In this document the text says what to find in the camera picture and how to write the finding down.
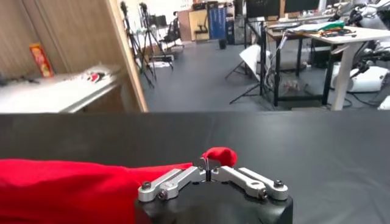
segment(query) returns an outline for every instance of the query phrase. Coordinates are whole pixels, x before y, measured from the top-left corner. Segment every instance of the gray floor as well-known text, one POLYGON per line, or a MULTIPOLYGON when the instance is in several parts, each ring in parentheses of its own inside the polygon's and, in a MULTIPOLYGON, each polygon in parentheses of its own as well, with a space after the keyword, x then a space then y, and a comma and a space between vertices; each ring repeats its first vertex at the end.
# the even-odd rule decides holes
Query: gray floor
MULTIPOLYGON (((282 62, 296 60, 296 41, 288 41, 282 51, 282 62)), ((254 79, 245 75, 233 74, 228 80, 225 75, 231 71, 241 60, 239 53, 243 46, 227 46, 220 50, 218 42, 187 44, 179 58, 174 61, 174 70, 171 68, 156 68, 157 82, 155 89, 148 87, 144 77, 141 78, 144 93, 150 111, 269 111, 291 110, 300 107, 320 107, 317 102, 281 103, 273 108, 267 100, 261 97, 243 97, 236 103, 229 102, 236 96, 245 92, 256 84, 254 79)), ((271 51, 275 46, 270 44, 271 51)), ((308 60, 308 51, 303 51, 302 61, 308 60)), ((313 93, 321 93, 324 86, 325 70, 310 68, 301 73, 313 93)), ((361 100, 369 101, 376 94, 359 94, 361 100)), ((347 96, 352 101, 352 108, 348 110, 373 110, 347 96)), ((333 92, 330 93, 329 102, 333 101, 333 92)))

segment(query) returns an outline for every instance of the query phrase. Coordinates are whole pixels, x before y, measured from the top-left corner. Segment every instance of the red box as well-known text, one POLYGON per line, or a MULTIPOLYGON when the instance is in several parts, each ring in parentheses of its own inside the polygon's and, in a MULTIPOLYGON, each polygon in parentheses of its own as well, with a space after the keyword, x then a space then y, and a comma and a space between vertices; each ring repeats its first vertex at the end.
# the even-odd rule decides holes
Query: red box
POLYGON ((42 76, 45 78, 53 77, 53 70, 51 69, 51 65, 41 45, 38 43, 30 44, 30 51, 36 64, 38 65, 39 70, 41 71, 42 76))

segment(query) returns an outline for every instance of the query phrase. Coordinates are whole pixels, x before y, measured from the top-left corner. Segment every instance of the metal linkage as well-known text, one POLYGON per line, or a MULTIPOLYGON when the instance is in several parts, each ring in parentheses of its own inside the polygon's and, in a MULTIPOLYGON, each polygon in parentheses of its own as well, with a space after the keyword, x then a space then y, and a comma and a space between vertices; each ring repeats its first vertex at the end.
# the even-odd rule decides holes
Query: metal linkage
POLYGON ((142 202, 154 200, 157 196, 161 200, 175 198, 179 190, 189 182, 201 182, 206 180, 206 171, 191 166, 187 170, 173 169, 151 184, 144 183, 138 188, 138 199, 142 202))
POLYGON ((251 197, 265 199, 268 196, 264 183, 253 180, 229 166, 222 166, 211 171, 211 179, 221 182, 231 181, 244 189, 245 193, 251 197))
POLYGON ((268 194, 275 200, 286 200, 288 197, 288 187, 280 180, 272 181, 258 173, 255 173, 247 168, 239 168, 239 171, 245 173, 247 176, 259 180, 265 184, 268 194))
MULTIPOLYGON (((138 188, 138 199, 149 202, 158 197, 169 200, 179 195, 179 190, 190 182, 207 181, 207 171, 191 166, 187 170, 173 169, 153 182, 145 182, 138 188)), ((211 171, 211 181, 227 182, 238 185, 251 197, 265 199, 268 195, 275 200, 286 200, 288 188, 281 181, 272 181, 247 168, 235 170, 222 166, 211 171)))

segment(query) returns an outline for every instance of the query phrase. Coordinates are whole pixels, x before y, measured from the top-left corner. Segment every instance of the screw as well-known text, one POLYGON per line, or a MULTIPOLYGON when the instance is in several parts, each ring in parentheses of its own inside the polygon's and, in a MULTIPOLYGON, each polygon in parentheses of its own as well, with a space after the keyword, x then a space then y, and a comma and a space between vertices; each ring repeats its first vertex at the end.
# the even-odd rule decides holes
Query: screw
POLYGON ((158 199, 160 199, 160 200, 165 200, 165 199, 166 199, 166 196, 167 196, 166 190, 162 190, 162 191, 157 195, 158 199))
POLYGON ((259 192, 258 192, 258 198, 264 200, 264 199, 267 199, 268 198, 268 192, 266 189, 261 189, 259 192))
POLYGON ((281 180, 277 180, 274 182, 274 187, 279 188, 279 187, 283 187, 283 186, 284 186, 284 184, 281 180))
POLYGON ((174 186, 174 185, 173 185, 172 183, 170 183, 170 182, 165 182, 164 185, 165 185, 166 187, 173 187, 173 186, 174 186))
POLYGON ((142 183, 142 186, 141 186, 142 190, 148 190, 148 189, 150 189, 151 187, 152 187, 152 183, 149 182, 149 181, 143 182, 143 183, 142 183))

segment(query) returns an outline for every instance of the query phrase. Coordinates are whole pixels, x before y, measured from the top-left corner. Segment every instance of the red fabric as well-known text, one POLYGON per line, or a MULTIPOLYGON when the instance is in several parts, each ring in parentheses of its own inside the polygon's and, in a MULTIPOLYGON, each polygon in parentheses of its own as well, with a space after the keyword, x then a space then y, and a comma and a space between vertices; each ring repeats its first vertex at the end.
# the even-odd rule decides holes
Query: red fabric
POLYGON ((133 223, 137 189, 173 168, 0 160, 0 223, 133 223))
POLYGON ((233 167, 238 160, 238 155, 232 149, 227 147, 214 147, 207 150, 202 155, 203 158, 218 160, 222 166, 233 167))

